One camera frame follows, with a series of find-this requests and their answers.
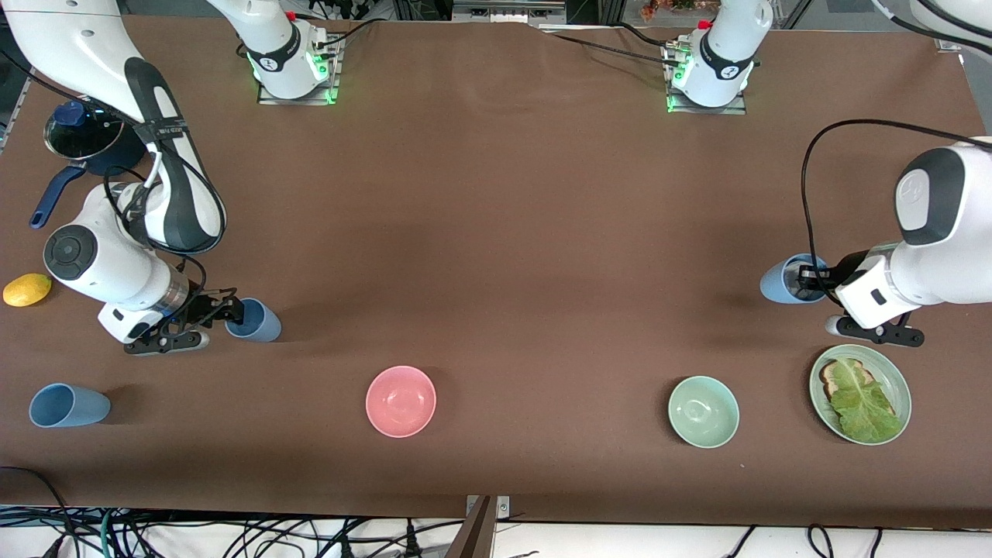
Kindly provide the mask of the blue plastic cup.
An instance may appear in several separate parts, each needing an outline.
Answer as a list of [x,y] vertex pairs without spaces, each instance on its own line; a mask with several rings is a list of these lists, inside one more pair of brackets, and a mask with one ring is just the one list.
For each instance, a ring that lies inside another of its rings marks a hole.
[[239,318],[226,320],[226,329],[234,338],[255,343],[269,343],[279,338],[282,322],[257,299],[240,299]]
[[29,420],[40,428],[70,428],[101,422],[109,416],[110,400],[95,390],[71,384],[40,388],[29,403]]

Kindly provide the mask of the blue cup holding tissue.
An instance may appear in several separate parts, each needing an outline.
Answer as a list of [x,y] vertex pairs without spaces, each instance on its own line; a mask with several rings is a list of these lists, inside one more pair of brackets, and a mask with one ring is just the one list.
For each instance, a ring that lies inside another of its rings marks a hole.
[[826,294],[798,293],[797,269],[801,262],[814,264],[811,254],[800,253],[781,261],[762,276],[759,282],[759,292],[766,300],[779,304],[796,305],[812,304],[826,298]]

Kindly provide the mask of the green plate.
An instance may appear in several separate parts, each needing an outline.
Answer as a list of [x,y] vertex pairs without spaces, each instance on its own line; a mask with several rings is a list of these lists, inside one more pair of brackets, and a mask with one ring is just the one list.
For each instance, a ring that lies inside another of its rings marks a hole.
[[908,389],[908,384],[906,378],[903,377],[902,372],[896,367],[888,357],[883,356],[883,354],[876,352],[876,350],[870,349],[867,346],[859,345],[838,345],[828,347],[828,349],[822,350],[822,352],[815,357],[814,363],[809,367],[809,381],[808,381],[808,391],[809,400],[811,400],[811,405],[814,407],[816,415],[821,419],[822,423],[829,428],[837,436],[843,438],[851,443],[864,446],[879,446],[886,443],[878,444],[866,444],[854,441],[853,439],[844,435],[839,426],[839,417],[834,413],[830,402],[826,398],[825,389],[823,388],[823,383],[821,381],[821,370],[825,367],[829,361],[836,360],[836,358],[856,358],[862,361],[868,371],[871,371],[874,377],[881,382],[883,392],[892,403],[895,408],[896,416],[899,417],[902,422],[902,430],[895,438],[890,439],[888,442],[896,440],[904,433],[908,426],[908,422],[911,419],[911,413],[913,413],[913,402],[911,402],[911,392]]

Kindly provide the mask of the toast slice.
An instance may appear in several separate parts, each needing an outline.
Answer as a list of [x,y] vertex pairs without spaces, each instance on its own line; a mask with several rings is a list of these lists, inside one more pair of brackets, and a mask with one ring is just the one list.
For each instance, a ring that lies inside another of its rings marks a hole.
[[880,423],[897,417],[881,382],[856,358],[829,361],[821,370],[821,382],[826,398],[843,422]]

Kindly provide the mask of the green lettuce leaf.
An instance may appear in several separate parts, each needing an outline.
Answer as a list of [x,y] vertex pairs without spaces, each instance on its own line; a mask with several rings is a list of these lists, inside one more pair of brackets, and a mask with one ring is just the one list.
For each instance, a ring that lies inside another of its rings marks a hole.
[[839,417],[841,432],[866,444],[888,442],[902,430],[895,409],[864,364],[854,358],[839,358],[821,374],[828,400]]

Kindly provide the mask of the yellow lemon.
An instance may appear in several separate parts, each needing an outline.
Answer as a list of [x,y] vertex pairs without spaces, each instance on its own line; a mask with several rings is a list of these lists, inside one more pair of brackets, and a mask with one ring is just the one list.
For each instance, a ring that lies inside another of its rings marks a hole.
[[49,295],[52,285],[52,279],[45,274],[24,274],[4,286],[2,299],[15,308],[32,306]]

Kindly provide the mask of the mint green bowl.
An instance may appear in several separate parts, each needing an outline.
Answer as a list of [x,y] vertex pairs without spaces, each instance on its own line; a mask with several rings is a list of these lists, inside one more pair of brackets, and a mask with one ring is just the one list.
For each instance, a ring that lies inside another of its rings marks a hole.
[[714,377],[684,378],[674,386],[666,409],[674,433],[699,449],[723,447],[740,427],[735,395]]

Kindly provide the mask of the dark blue saucepan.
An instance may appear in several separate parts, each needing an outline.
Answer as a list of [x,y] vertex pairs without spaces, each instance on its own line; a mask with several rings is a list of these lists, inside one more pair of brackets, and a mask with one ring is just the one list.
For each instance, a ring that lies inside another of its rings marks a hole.
[[[112,115],[108,109],[95,107],[93,100],[88,98],[88,96],[72,98],[71,100],[79,100],[87,107],[103,109]],[[99,176],[104,176],[104,174],[106,176],[116,176],[117,174],[124,173],[127,169],[134,168],[145,156],[145,144],[138,137],[132,126],[125,122],[124,130],[122,130],[120,137],[106,151],[82,160],[60,157],[65,159],[67,163],[64,169],[56,173],[52,177],[52,180],[50,180],[50,183],[47,184],[46,190],[43,192],[42,197],[40,197],[35,212],[33,212],[32,218],[29,220],[29,226],[32,229],[40,229],[40,227],[44,227],[47,224],[47,220],[49,220],[54,208],[56,208],[65,187],[71,181],[79,179],[86,173],[99,174]]]

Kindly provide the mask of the pink bowl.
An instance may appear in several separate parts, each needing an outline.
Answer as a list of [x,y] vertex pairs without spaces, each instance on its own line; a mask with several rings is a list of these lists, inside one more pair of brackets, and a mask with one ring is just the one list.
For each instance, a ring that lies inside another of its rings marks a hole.
[[431,377],[411,365],[379,372],[368,386],[365,410],[380,434],[404,439],[424,430],[436,410],[436,388]]

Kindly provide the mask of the brown table cover sheet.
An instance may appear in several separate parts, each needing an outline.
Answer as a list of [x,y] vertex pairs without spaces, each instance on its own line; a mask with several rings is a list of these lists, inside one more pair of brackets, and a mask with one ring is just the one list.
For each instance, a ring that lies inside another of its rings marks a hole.
[[[0,301],[0,502],[456,517],[507,495],[525,522],[992,527],[992,306],[922,308],[882,347],[907,430],[848,443],[816,417],[828,301],[759,281],[807,251],[801,161],[848,118],[984,131],[963,64],[910,34],[766,36],[744,115],[669,113],[660,72],[513,22],[377,22],[333,106],[262,106],[220,18],[128,15],[188,118],[228,229],[210,288],[272,308],[276,342],[210,331],[129,356],[99,303]],[[370,424],[379,372],[437,402],[417,435]],[[714,377],[737,433],[699,449],[667,399]],[[71,384],[111,402],[40,428]]]

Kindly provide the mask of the glass pot lid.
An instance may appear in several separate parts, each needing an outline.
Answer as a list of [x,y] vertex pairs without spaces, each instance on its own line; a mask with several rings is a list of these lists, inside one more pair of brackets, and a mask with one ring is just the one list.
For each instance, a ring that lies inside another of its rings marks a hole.
[[43,140],[60,157],[82,160],[106,151],[120,137],[124,121],[79,100],[57,106],[46,121]]

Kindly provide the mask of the orange artificial flowers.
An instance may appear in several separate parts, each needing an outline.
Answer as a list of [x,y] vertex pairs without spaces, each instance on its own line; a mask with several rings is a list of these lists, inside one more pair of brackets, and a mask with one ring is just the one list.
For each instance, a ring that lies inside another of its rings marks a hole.
[[649,22],[659,13],[681,15],[697,9],[698,0],[645,0],[640,8],[642,21]]

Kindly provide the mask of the grey power strip box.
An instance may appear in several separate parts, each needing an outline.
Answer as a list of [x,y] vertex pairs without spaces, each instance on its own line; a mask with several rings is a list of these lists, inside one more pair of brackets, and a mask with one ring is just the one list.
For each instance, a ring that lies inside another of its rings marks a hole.
[[451,0],[453,22],[524,22],[566,25],[566,0]]

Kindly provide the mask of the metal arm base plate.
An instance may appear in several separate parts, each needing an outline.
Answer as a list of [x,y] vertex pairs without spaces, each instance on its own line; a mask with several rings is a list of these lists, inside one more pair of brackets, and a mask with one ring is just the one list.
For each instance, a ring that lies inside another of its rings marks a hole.
[[279,98],[266,88],[254,70],[258,105],[326,106],[337,103],[343,73],[343,43],[323,47],[315,45],[313,43],[313,46],[309,46],[302,57],[308,68],[307,78],[312,78],[313,89],[298,98]]
[[748,64],[735,77],[723,79],[719,71],[713,71],[704,61],[699,61],[692,53],[691,43],[684,40],[685,36],[681,36],[677,41],[666,42],[665,46],[660,47],[663,60],[674,62],[663,73],[667,110],[744,115],[746,103],[743,91],[753,64]]

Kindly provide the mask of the silver metal bracket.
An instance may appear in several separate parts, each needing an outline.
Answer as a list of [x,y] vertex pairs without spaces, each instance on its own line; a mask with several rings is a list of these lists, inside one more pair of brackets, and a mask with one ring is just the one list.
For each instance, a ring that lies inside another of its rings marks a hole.
[[[465,516],[468,517],[469,515],[471,515],[472,511],[474,510],[475,502],[478,501],[479,498],[481,498],[479,497],[479,495],[475,495],[475,494],[468,495],[467,512],[465,512]],[[498,497],[492,497],[491,499],[492,501],[495,501],[496,519],[499,522],[503,522],[503,520],[510,519],[510,511],[511,511],[510,497],[507,497],[507,495],[498,495]]]

